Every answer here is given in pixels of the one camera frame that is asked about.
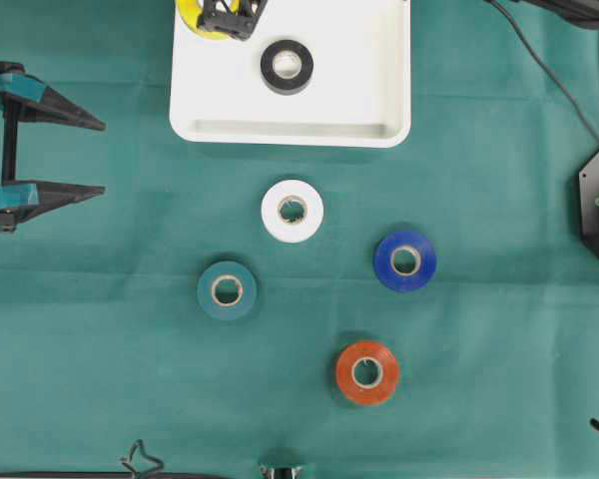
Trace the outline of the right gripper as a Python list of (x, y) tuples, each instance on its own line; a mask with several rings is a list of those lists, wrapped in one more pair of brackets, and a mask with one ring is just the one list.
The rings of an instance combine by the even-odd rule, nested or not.
[(231, 6), (226, 1), (205, 1), (197, 27), (205, 32), (228, 35), (235, 40), (249, 40), (267, 3), (267, 0), (240, 0), (237, 6)]

